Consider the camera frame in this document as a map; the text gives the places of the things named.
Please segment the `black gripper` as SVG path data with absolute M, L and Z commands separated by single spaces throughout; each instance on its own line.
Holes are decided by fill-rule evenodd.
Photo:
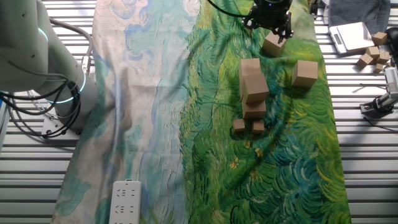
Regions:
M 243 18 L 242 23 L 247 29 L 277 28 L 278 43 L 291 38 L 294 34 L 288 11 L 292 0 L 254 0 L 251 14 Z

